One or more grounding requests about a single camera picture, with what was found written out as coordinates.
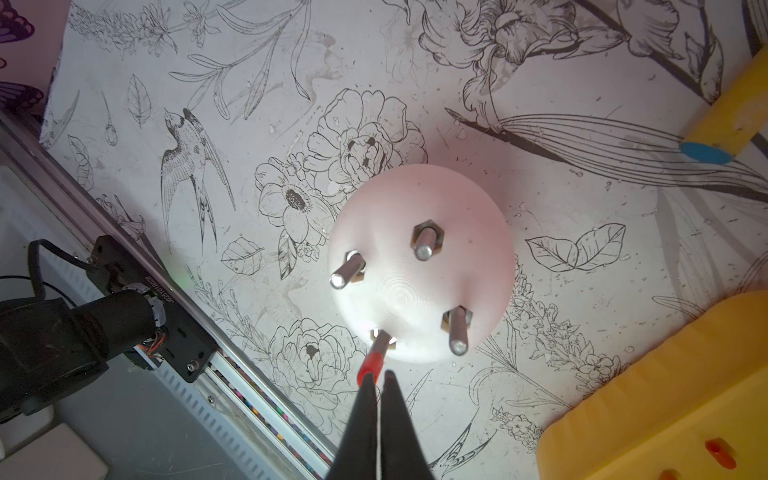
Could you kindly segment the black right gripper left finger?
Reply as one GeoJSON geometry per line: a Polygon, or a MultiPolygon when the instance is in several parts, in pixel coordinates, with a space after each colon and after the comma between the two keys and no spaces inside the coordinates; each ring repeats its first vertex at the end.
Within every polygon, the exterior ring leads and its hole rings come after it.
{"type": "Polygon", "coordinates": [[[377,397],[372,374],[365,374],[327,480],[375,479],[377,397]]]}

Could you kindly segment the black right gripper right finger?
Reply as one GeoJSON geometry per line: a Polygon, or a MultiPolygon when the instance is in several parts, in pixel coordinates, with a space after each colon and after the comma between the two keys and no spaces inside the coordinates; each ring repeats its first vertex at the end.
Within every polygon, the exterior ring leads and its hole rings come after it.
{"type": "Polygon", "coordinates": [[[384,373],[380,430],[382,479],[434,479],[421,450],[396,375],[391,370],[384,373]]]}

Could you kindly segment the red screw protection sleeve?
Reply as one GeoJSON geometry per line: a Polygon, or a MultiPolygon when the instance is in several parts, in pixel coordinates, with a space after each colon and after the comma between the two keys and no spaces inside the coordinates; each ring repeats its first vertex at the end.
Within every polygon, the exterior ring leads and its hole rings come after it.
{"type": "Polygon", "coordinates": [[[384,359],[385,355],[376,351],[370,351],[366,355],[357,374],[357,384],[359,387],[362,386],[367,375],[372,377],[374,384],[377,383],[383,369],[384,359]]]}

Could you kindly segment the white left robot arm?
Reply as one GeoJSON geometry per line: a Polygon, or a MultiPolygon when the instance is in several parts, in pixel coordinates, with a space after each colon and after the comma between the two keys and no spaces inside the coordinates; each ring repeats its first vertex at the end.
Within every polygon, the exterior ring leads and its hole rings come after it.
{"type": "Polygon", "coordinates": [[[97,239],[92,262],[48,240],[27,248],[33,294],[1,303],[1,420],[31,416],[83,389],[113,358],[143,342],[194,382],[218,349],[214,338],[116,239],[97,239]],[[102,298],[71,307],[47,298],[40,251],[84,270],[102,298]]]}

